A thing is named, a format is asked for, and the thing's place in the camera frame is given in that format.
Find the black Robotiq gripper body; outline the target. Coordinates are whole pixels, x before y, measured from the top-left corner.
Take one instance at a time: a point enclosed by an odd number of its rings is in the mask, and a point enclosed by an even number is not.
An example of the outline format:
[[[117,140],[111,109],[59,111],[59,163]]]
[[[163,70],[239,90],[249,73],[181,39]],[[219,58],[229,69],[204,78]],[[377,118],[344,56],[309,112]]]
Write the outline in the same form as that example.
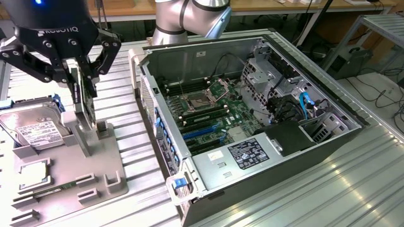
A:
[[[75,58],[83,68],[99,37],[99,29],[84,0],[8,0],[5,10],[15,24],[15,37],[44,62],[43,42],[55,45],[61,60]]]

